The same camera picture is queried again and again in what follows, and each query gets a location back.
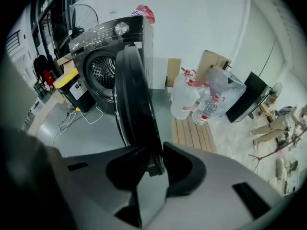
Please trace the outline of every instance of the red bottle cap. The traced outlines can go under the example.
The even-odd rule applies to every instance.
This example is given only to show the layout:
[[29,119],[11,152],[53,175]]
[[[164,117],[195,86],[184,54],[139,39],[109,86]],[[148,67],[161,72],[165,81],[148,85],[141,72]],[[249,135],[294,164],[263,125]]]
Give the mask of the red bottle cap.
[[213,97],[214,100],[218,101],[220,99],[220,96],[218,94],[215,94]]

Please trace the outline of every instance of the wooden board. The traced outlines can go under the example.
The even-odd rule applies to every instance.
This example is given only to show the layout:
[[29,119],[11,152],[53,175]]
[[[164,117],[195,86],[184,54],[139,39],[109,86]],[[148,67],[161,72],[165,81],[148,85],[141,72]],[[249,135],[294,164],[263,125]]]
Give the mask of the wooden board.
[[190,127],[190,130],[191,130],[193,147],[201,149],[201,143],[200,143],[200,139],[198,137],[198,132],[197,132],[195,123],[193,122],[193,119],[192,119],[191,116],[188,117],[188,123],[189,123],[189,127]]
[[198,138],[200,139],[201,149],[206,151],[207,147],[206,147],[206,142],[205,142],[205,138],[203,136],[203,132],[202,132],[201,126],[200,125],[196,125],[196,129],[197,129],[197,133],[198,133]]
[[202,125],[202,126],[201,126],[201,130],[202,130],[203,136],[204,136],[204,138],[205,138],[207,151],[212,152],[211,143],[210,143],[210,138],[209,138],[209,135],[208,135],[208,131],[207,131],[206,126],[205,126],[205,125]]
[[208,123],[205,123],[205,126],[206,126],[206,129],[207,129],[207,132],[208,132],[208,136],[209,136],[209,141],[210,141],[210,144],[211,144],[212,152],[217,153],[216,152],[216,147],[215,147],[215,142],[214,142],[214,139],[213,139],[213,135],[212,135],[210,126],[209,126]]
[[176,119],[176,124],[177,124],[179,144],[185,145],[186,144],[186,139],[185,139],[185,135],[184,135],[184,129],[183,129],[182,120]]
[[184,129],[184,136],[186,139],[186,145],[189,147],[193,147],[193,141],[192,141],[192,135],[191,135],[191,130],[190,130],[190,126],[188,123],[188,120],[182,120],[183,123],[183,129]]
[[195,125],[191,116],[185,120],[172,117],[171,127],[174,143],[216,153],[213,136],[207,123]]
[[171,122],[172,122],[172,138],[173,138],[173,142],[174,143],[179,143],[176,119],[174,117],[172,117]]

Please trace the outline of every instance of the cardboard box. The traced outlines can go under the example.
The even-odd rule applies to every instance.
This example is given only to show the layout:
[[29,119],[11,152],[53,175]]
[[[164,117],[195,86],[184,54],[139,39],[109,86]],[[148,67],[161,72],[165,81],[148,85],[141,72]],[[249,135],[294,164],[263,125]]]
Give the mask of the cardboard box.
[[69,59],[71,58],[71,54],[67,54],[65,57],[62,57],[61,59],[57,60],[58,65],[63,65],[63,69],[64,69],[64,74],[67,74],[68,72],[70,72],[72,69],[74,69],[75,63],[73,62],[73,60]]
[[205,50],[202,54],[195,80],[197,83],[205,83],[206,77],[208,75],[208,70],[211,66],[224,66],[225,62],[228,61],[229,64],[231,61],[221,55],[218,55],[212,51]]
[[173,87],[175,78],[179,75],[181,59],[169,58],[166,72],[166,86]]

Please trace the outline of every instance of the water bottle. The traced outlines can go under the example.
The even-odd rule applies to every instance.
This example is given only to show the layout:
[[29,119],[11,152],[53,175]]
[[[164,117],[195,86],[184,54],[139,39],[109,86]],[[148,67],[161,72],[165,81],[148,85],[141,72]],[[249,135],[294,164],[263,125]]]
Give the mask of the water bottle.
[[177,119],[186,119],[194,103],[200,98],[195,80],[189,79],[188,82],[175,92],[174,100],[171,105],[171,113]]
[[175,96],[175,93],[182,89],[183,86],[186,85],[186,78],[187,76],[193,76],[193,74],[190,74],[190,70],[186,70],[184,68],[181,68],[181,70],[183,70],[184,72],[183,73],[180,73],[176,78],[175,78],[175,81],[174,81],[174,85],[173,85],[173,89],[171,91],[171,101],[174,100],[174,96]]
[[200,94],[200,98],[195,102],[194,106],[192,107],[192,112],[198,107],[201,101],[207,100],[211,97],[211,91],[209,87],[209,83],[205,82],[202,88],[198,90],[198,93]]
[[197,125],[203,125],[211,118],[219,106],[219,95],[214,95],[208,100],[203,100],[192,113],[193,122]]

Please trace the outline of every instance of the wooden stick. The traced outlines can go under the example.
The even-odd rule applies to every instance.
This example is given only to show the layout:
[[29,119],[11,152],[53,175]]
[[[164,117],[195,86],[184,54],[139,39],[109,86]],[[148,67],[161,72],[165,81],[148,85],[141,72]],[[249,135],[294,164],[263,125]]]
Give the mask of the wooden stick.
[[283,146],[281,146],[281,147],[276,148],[275,151],[273,151],[273,152],[271,152],[271,153],[269,153],[269,154],[267,154],[267,155],[265,155],[265,156],[257,157],[257,156],[255,156],[255,155],[249,154],[249,156],[254,157],[255,159],[258,160],[258,163],[257,163],[257,165],[256,165],[256,167],[254,168],[253,171],[255,171],[255,169],[257,168],[257,166],[259,165],[259,163],[260,163],[260,161],[261,161],[262,159],[271,156],[272,154],[274,154],[274,153],[280,151],[281,149],[284,149],[285,147],[287,147],[287,146],[289,146],[290,144],[294,143],[296,140],[300,140],[300,137],[301,137],[306,131],[307,131],[307,128],[305,128],[305,129],[303,130],[303,132],[302,132],[299,136],[297,136],[297,137],[295,138],[295,140],[292,140],[291,142],[288,142],[287,144],[285,144],[285,145],[283,145]]

